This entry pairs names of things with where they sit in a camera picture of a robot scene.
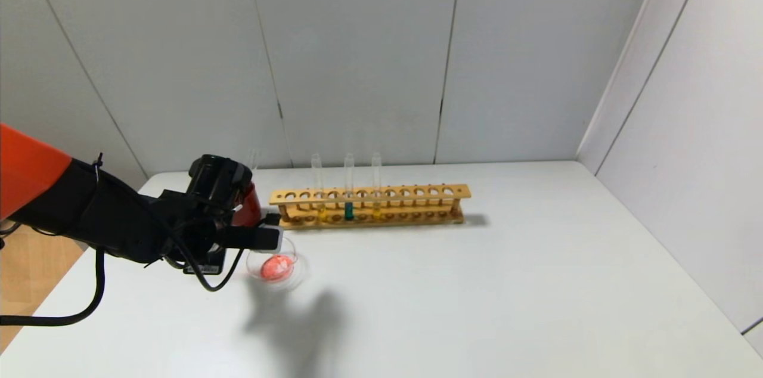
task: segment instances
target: test tube rack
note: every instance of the test tube rack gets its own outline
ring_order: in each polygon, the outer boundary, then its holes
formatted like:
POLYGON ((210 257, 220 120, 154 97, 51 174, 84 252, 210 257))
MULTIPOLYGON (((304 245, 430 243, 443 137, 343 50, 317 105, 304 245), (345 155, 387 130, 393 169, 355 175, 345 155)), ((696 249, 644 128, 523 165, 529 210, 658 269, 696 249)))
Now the test tube rack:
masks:
POLYGON ((270 205, 278 205, 284 229, 362 228, 464 222, 461 199, 471 198, 466 184, 388 185, 381 195, 370 187, 275 190, 270 205), (344 205, 352 202, 354 217, 345 220, 344 205))

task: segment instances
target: black cable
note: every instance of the black cable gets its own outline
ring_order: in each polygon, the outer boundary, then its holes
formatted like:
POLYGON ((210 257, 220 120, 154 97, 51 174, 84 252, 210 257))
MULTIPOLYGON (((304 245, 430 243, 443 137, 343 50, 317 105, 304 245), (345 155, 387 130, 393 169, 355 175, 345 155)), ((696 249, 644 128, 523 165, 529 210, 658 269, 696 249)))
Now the black cable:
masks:
POLYGON ((243 254, 243 250, 239 250, 238 254, 236 255, 236 259, 234 259, 234 264, 231 267, 231 270, 228 271, 228 274, 223 278, 223 280, 218 284, 217 286, 212 286, 207 281, 207 278, 204 277, 204 273, 201 271, 201 267, 199 267, 198 262, 196 261, 196 258, 194 258, 193 253, 191 253, 191 250, 188 250, 188 247, 185 245, 185 242, 183 242, 183 239, 180 239, 180 236, 177 234, 177 231, 174 231, 170 228, 169 224, 167 224, 166 221, 164 221, 163 218, 161 218, 158 214, 156 214, 155 210, 152 209, 152 207, 149 207, 149 203, 145 201, 135 190, 132 190, 130 186, 126 185, 122 180, 111 176, 111 181, 114 184, 119 185, 122 187, 123 191, 126 191, 128 195, 138 204, 139 207, 141 207, 145 212, 147 212, 149 215, 153 217, 156 223, 160 224, 162 226, 162 229, 164 229, 164 232, 166 232, 169 237, 172 239, 172 242, 177 245, 177 248, 180 250, 180 254, 183 255, 183 258, 185 258, 185 263, 191 266, 191 269, 193 269, 194 275, 196 275, 196 280, 198 280, 201 285, 207 289, 207 291, 210 292, 217 292, 219 289, 223 288, 227 283, 228 280, 231 279, 232 273, 234 270, 236 270, 236 266, 238 265, 239 259, 241 259, 241 255, 243 254))
POLYGON ((21 228, 21 223, 18 223, 18 222, 13 223, 13 225, 10 226, 10 228, 0 230, 0 236, 7 237, 8 235, 16 232, 16 229, 19 229, 19 228, 21 228))
POLYGON ((28 317, 25 315, 0 315, 0 326, 68 326, 87 318, 95 311, 103 299, 106 287, 106 271, 104 270, 103 247, 95 251, 95 296, 87 308, 74 315, 66 317, 28 317))
POLYGON ((755 323, 750 324, 750 326, 747 326, 747 329, 744 329, 742 334, 747 334, 747 332, 752 331, 752 329, 755 329, 755 327, 761 323, 763 323, 763 317, 759 318, 755 323))
POLYGON ((31 227, 31 226, 30 226, 30 228, 32 228, 32 230, 35 231, 36 233, 43 234, 43 235, 48 236, 48 237, 57 237, 57 236, 59 236, 59 234, 54 234, 52 232, 41 231, 40 229, 31 227))

